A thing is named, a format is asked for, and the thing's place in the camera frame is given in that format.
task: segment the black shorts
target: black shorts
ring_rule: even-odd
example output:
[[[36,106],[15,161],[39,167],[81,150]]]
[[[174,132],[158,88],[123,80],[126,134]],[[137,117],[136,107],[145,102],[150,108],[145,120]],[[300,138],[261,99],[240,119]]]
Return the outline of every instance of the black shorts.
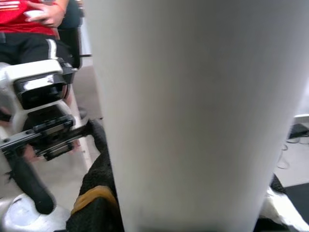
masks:
[[[0,62],[15,65],[55,57],[72,64],[68,47],[54,36],[0,32]]]

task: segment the black handle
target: black handle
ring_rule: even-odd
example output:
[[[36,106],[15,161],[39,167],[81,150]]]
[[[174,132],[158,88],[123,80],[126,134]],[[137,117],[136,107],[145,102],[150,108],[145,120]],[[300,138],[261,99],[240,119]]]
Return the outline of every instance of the black handle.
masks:
[[[107,148],[106,135],[104,128],[99,120],[90,120],[88,122],[90,133],[94,138],[95,146],[100,153]]]
[[[7,159],[12,169],[11,178],[20,189],[35,203],[37,211],[41,214],[50,214],[54,209],[54,197],[38,178],[30,164],[19,156]]]

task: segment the red shirt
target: red shirt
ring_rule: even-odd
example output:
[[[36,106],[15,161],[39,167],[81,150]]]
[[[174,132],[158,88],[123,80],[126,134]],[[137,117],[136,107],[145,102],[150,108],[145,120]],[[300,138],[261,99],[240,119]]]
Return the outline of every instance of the red shirt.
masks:
[[[51,28],[40,23],[26,22],[24,12],[34,10],[27,5],[27,0],[0,0],[0,32],[6,33],[40,33],[54,35]]]

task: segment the white cylindrical pole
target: white cylindrical pole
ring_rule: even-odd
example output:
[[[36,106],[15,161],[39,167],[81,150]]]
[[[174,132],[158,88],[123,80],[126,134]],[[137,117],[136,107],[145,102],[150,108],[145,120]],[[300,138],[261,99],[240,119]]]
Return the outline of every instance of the white cylindrical pole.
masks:
[[[309,1],[84,3],[126,232],[252,231],[309,74]]]

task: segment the black chair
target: black chair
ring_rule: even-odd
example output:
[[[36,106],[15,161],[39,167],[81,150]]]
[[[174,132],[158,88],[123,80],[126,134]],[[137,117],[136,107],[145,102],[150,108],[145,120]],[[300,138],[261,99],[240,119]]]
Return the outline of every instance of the black chair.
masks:
[[[80,59],[80,31],[81,10],[76,0],[69,0],[66,15],[58,27],[59,36],[62,42],[68,47],[73,56],[72,67],[79,69],[82,65]]]

